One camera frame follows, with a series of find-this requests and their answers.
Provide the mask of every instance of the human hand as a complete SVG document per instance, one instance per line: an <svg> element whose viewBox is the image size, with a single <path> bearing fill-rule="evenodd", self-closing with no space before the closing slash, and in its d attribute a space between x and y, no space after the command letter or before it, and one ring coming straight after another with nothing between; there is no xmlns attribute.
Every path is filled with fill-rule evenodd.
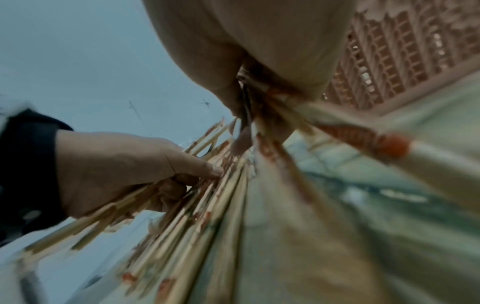
<svg viewBox="0 0 480 304"><path fill-rule="evenodd" d="M357 5L357 0L143 2L173 60L240 118L244 107L237 73L242 65L271 83L320 97L337 68ZM277 139L291 134L282 119L270 122ZM232 153L250 146L246 128Z"/></svg>
<svg viewBox="0 0 480 304"><path fill-rule="evenodd" d="M81 217L133 187L164 180L151 209L165 211L199 178L220 178L223 170L182 152L175 143L121 133L60 130L56 137L60 199L67 215Z"/></svg>

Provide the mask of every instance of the black sleeve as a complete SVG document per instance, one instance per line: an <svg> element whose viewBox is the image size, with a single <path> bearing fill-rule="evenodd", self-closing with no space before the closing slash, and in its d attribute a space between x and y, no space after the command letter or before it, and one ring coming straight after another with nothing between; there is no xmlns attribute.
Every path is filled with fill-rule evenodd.
<svg viewBox="0 0 480 304"><path fill-rule="evenodd" d="M56 166L57 131L72 130L26 110L11 117L0 137L0 247L67 218Z"/></svg>

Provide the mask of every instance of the hand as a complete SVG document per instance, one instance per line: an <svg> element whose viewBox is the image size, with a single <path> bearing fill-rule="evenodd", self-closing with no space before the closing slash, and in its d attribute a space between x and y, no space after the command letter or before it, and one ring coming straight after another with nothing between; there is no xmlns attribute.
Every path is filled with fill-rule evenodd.
<svg viewBox="0 0 480 304"><path fill-rule="evenodd" d="M81 217L134 186L165 182L159 202L165 211L199 178L220 178L223 170L182 152L173 142L120 133L59 131L56 138L60 199L69 216Z"/></svg>
<svg viewBox="0 0 480 304"><path fill-rule="evenodd" d="M319 98L337 68L356 0L143 0L173 60L196 83L243 116L242 65L273 83ZM274 119L274 133L292 132ZM251 145L249 128L233 144Z"/></svg>

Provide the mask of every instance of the lattice pattern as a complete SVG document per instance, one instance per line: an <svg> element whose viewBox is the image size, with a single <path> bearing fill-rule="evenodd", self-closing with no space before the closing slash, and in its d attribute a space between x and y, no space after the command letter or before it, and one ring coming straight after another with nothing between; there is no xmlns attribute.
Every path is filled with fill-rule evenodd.
<svg viewBox="0 0 480 304"><path fill-rule="evenodd" d="M364 1L326 100L368 110L480 57L479 0Z"/></svg>

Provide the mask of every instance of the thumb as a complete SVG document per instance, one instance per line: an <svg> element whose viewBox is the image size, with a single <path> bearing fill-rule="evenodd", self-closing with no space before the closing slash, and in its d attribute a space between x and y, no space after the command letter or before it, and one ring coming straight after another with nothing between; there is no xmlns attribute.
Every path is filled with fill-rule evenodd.
<svg viewBox="0 0 480 304"><path fill-rule="evenodd" d="M200 178L220 178L224 173L222 168L185 152L175 151L168 156L168 159L175 174L185 173Z"/></svg>

